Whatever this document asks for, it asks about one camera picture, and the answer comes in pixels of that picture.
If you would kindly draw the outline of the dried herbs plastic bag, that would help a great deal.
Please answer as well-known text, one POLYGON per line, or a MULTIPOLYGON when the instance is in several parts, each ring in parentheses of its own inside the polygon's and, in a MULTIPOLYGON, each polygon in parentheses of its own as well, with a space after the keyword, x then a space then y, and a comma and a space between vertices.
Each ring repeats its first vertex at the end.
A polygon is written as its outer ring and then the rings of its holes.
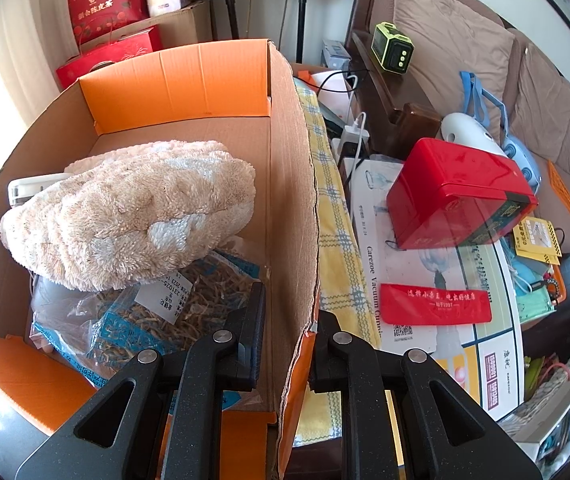
POLYGON ((138 352, 164 356, 222 330, 232 311, 247 306, 259 278, 260 266, 219 250, 160 281, 122 290, 79 292, 38 276, 30 339, 100 388, 138 352))

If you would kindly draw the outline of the beige plush pillow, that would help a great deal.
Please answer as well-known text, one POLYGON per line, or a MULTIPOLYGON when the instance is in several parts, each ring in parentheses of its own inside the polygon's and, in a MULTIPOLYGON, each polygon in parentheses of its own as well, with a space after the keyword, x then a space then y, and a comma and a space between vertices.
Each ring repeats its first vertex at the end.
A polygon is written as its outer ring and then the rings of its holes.
POLYGON ((0 218, 20 266, 80 292, 150 283, 207 256, 253 216, 256 170, 217 141, 157 141, 72 162, 0 218))

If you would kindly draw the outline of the orange cardboard box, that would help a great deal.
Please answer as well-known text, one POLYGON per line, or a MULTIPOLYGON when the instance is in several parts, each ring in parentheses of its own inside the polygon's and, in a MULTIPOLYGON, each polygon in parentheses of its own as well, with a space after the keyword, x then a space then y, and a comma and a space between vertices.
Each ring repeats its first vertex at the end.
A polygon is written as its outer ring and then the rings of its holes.
MULTIPOLYGON (((246 258, 268 271, 255 412, 222 418, 225 479, 284 473, 305 396, 319 313, 319 219, 308 128, 291 66, 265 39, 190 44, 88 74, 61 93, 0 170, 11 180, 151 141, 215 140, 256 170, 246 258)), ((29 277, 0 242, 0 391, 38 429, 57 430, 91 396, 71 367, 27 342, 29 277)))

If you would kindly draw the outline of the yellow plaid tablecloth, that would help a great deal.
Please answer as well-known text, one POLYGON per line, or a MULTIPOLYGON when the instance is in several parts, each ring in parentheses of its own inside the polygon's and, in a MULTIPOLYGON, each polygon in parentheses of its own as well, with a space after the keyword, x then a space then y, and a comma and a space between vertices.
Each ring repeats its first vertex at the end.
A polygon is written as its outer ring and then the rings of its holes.
MULTIPOLYGON (((367 294, 360 250, 352 229, 341 180, 317 95, 295 81, 309 133, 319 217, 320 308, 336 315, 340 327, 378 348, 381 344, 374 309, 367 294)), ((294 446, 341 436, 340 397, 307 390, 294 446)))

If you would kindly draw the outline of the flat red pouch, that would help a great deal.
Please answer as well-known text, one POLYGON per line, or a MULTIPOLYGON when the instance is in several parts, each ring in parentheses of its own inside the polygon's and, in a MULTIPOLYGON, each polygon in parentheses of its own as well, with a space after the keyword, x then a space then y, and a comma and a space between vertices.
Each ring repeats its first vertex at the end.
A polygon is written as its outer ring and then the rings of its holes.
POLYGON ((489 295, 483 290, 381 284, 379 312, 390 325, 450 326, 489 323, 489 295))

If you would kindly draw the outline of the large white printed box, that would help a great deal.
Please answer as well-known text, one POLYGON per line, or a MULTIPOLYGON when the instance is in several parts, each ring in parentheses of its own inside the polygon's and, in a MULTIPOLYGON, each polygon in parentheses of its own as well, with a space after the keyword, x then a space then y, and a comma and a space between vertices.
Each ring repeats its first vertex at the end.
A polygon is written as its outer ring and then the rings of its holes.
POLYGON ((401 250, 396 245, 386 196, 402 166, 366 159, 351 174, 350 203, 369 297, 381 304, 383 284, 477 292, 489 296, 484 324, 392 325, 378 320, 381 350, 402 354, 419 348, 437 361, 495 420, 524 400, 520 317, 506 256, 499 243, 401 250))

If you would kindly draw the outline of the tall red gift bag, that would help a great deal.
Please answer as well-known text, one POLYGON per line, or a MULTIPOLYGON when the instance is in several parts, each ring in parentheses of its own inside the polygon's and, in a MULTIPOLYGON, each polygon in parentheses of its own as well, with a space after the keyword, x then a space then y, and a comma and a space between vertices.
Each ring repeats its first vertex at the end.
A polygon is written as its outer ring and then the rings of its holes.
POLYGON ((68 0, 76 44, 148 18, 146 0, 68 0))

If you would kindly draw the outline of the red tea tin box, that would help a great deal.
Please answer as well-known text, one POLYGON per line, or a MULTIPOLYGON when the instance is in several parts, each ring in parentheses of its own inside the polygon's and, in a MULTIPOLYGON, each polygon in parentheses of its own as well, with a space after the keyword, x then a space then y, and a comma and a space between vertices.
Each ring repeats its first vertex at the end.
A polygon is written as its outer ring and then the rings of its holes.
POLYGON ((513 160, 433 138, 417 141, 386 196, 403 250, 487 245, 538 206, 513 160))

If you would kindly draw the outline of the red chocolate gift box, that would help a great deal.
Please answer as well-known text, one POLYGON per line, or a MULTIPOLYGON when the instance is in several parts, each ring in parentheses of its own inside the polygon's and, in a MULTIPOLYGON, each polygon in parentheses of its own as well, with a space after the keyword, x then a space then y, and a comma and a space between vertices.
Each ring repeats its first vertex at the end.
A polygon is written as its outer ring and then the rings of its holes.
POLYGON ((88 73, 99 70, 110 64, 136 58, 136 56, 161 50, 160 30, 151 26, 136 34, 124 36, 116 41, 102 44, 91 51, 70 58, 67 63, 56 70, 61 89, 67 89, 76 80, 88 73))

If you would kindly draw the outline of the yellow booklet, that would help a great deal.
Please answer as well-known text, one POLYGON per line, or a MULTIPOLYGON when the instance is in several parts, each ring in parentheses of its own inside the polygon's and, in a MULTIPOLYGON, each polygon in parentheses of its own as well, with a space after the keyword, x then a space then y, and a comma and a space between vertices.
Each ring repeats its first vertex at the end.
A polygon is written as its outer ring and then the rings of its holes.
POLYGON ((535 260, 548 266, 558 266, 561 246, 552 223, 536 217, 525 217, 513 228, 517 256, 535 260))

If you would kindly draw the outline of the brown cardboard box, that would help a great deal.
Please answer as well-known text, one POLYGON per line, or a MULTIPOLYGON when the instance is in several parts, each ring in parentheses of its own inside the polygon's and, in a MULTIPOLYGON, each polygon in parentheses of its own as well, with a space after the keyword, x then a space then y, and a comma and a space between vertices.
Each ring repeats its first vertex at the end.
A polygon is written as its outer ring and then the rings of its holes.
POLYGON ((153 26, 158 28, 161 44, 164 48, 212 41, 211 3, 208 0, 199 0, 178 11, 161 14, 155 18, 145 18, 145 20, 118 28, 114 32, 107 32, 107 34, 82 44, 82 52, 90 51, 124 36, 137 34, 143 29, 153 26))

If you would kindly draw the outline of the white massager device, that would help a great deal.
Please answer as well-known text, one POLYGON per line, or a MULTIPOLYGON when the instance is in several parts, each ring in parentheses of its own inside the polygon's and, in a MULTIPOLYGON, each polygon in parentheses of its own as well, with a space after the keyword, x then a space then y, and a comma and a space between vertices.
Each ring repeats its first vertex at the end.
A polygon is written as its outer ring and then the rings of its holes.
POLYGON ((475 118, 464 113, 451 113, 442 119, 440 132, 445 141, 506 157, 499 144, 475 118))

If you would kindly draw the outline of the green black cube device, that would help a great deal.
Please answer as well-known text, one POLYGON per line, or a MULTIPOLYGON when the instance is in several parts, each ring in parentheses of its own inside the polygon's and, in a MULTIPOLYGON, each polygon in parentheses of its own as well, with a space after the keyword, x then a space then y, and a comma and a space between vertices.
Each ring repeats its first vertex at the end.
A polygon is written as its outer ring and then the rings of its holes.
POLYGON ((383 70, 404 75, 411 63, 414 44, 395 24, 381 22, 374 28, 371 51, 383 70))

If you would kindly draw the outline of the brown sofa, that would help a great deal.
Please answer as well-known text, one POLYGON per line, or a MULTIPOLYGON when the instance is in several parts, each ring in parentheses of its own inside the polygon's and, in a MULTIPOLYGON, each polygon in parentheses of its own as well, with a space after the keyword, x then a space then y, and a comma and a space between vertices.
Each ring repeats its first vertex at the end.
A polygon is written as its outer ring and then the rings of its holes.
POLYGON ((539 166, 537 216, 570 254, 570 82, 520 30, 478 0, 355 0, 349 34, 390 22, 414 44, 410 74, 436 112, 463 106, 461 70, 506 104, 511 132, 539 166))

